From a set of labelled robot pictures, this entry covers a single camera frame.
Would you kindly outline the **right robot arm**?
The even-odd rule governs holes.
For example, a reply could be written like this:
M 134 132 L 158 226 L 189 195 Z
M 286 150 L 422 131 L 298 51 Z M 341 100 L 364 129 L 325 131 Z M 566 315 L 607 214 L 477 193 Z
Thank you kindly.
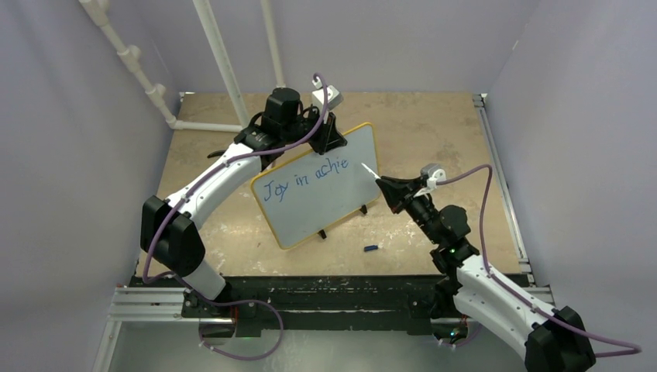
M 515 284 L 484 260 L 469 242 L 466 210 L 457 205 L 437 209 L 421 195 L 424 177 L 376 177 L 394 214 L 406 212 L 436 248 L 430 252 L 447 278 L 439 283 L 436 308 L 444 315 L 460 312 L 478 321 L 523 360 L 528 371 L 586 371 L 597 362 L 583 336 L 579 314 L 557 309 Z

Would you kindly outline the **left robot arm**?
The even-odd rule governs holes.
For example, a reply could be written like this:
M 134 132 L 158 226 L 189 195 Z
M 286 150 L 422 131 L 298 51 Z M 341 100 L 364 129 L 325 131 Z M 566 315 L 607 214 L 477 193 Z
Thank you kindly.
M 256 113 L 224 153 L 192 182 L 166 198 L 149 197 L 143 204 L 140 248 L 146 253 L 142 279 L 151 261 L 167 268 L 201 296 L 201 307 L 213 317 L 231 306 L 230 285 L 205 259 L 199 229 L 238 187 L 268 168 L 285 151 L 307 143 L 318 154 L 347 144 L 336 128 L 333 109 L 342 94 L 332 85 L 312 93 L 313 102 L 303 105 L 298 91 L 275 88 L 263 111 Z

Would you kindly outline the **yellow framed whiteboard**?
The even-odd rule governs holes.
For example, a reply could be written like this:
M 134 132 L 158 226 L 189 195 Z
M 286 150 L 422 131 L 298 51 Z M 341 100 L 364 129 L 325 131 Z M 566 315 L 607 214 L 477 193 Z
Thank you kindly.
M 380 197 L 361 166 L 379 172 L 374 125 L 365 122 L 344 137 L 344 147 L 322 155 L 308 150 L 251 181 L 250 190 L 282 250 L 322 236 Z

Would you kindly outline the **black handled pliers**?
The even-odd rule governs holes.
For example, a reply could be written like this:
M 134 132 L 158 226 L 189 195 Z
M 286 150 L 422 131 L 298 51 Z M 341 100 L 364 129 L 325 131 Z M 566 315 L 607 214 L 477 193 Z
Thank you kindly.
M 225 153 L 225 150 L 216 150 L 211 152 L 210 154 L 207 155 L 208 159 L 214 158 L 214 157 L 221 157 Z

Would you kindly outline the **whiteboard marker pen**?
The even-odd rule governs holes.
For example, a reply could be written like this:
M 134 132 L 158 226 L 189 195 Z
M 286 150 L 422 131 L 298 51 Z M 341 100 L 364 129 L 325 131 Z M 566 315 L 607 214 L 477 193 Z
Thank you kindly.
M 380 175 L 378 175 L 374 170 L 372 170 L 370 167 L 368 167 L 365 163 L 361 163 L 361 166 L 373 179 L 375 179 L 375 180 L 380 179 Z

